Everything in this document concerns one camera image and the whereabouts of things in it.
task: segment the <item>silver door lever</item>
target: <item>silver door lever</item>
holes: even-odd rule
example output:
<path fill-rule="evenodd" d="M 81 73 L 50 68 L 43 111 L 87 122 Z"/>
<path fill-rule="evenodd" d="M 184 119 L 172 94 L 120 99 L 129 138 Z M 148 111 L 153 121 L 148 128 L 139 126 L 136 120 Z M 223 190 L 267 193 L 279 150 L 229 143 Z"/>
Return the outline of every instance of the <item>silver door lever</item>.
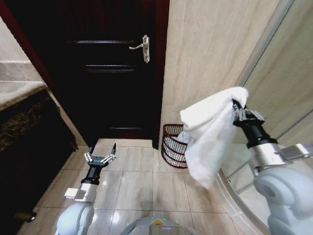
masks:
<path fill-rule="evenodd" d="M 142 47 L 142 52 L 143 52 L 143 59 L 146 63 L 148 63 L 150 61 L 150 55 L 149 55 L 149 37 L 147 35 L 143 36 L 142 44 L 136 47 L 129 47 L 129 49 L 136 50 L 141 47 Z"/>

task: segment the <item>granite countertop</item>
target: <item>granite countertop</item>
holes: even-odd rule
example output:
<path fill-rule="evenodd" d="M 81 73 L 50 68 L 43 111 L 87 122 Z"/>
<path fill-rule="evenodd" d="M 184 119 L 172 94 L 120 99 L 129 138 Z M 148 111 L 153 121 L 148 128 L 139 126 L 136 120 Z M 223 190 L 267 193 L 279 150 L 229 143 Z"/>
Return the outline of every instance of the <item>granite countertop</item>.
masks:
<path fill-rule="evenodd" d="M 45 88 L 44 82 L 0 81 L 0 111 Z"/>

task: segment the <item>white towel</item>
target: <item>white towel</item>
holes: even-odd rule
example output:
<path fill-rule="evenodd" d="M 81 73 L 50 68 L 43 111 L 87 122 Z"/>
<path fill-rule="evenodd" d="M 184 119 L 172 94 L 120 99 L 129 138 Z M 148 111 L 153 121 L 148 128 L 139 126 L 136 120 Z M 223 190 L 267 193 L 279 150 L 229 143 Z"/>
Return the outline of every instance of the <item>white towel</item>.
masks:
<path fill-rule="evenodd" d="M 232 99 L 244 107 L 247 97 L 247 89 L 233 87 L 180 112 L 184 131 L 191 136 L 185 152 L 188 170 L 207 189 L 212 187 L 224 153 L 236 134 Z"/>

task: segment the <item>door panel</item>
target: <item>door panel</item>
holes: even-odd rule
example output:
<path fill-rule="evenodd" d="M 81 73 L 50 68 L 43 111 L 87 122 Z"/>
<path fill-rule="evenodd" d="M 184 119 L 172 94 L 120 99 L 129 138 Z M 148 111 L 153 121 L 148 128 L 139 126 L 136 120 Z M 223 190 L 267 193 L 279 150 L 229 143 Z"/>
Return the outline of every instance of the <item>door panel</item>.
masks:
<path fill-rule="evenodd" d="M 98 138 L 152 138 L 153 0 L 6 2 L 89 145 Z M 148 64 L 141 48 L 129 49 L 145 34 Z"/>

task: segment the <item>red wire basket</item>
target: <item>red wire basket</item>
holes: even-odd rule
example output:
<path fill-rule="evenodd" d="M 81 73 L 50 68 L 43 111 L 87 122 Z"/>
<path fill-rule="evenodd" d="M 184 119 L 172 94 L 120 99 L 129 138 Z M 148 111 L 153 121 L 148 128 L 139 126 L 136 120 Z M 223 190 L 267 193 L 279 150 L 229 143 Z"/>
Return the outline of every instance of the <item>red wire basket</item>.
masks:
<path fill-rule="evenodd" d="M 176 168 L 187 168 L 185 159 L 187 143 L 175 139 L 182 129 L 182 124 L 165 124 L 163 126 L 161 155 L 169 165 Z"/>

